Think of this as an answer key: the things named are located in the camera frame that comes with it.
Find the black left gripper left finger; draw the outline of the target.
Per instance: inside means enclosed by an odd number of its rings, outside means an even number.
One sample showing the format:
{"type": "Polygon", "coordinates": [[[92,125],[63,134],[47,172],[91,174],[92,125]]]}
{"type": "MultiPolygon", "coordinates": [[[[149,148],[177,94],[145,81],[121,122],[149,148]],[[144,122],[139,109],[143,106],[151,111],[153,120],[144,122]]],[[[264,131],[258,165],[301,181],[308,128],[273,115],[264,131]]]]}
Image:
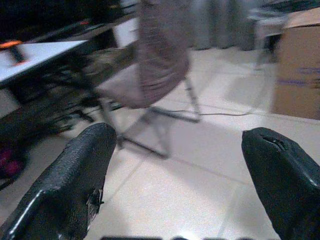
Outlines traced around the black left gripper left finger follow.
{"type": "Polygon", "coordinates": [[[82,240],[100,211],[115,129],[93,124],[73,138],[0,228],[3,240],[82,240]]]}

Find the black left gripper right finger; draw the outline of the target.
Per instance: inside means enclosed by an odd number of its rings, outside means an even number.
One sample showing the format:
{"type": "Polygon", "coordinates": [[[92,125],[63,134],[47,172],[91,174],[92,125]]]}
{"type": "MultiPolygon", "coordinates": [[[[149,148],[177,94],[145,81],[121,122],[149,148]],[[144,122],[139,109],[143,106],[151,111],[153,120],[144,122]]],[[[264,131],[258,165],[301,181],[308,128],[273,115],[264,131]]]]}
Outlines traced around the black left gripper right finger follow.
{"type": "Polygon", "coordinates": [[[245,130],[241,149],[254,188],[282,240],[320,238],[320,166],[290,138],[245,130]]]}

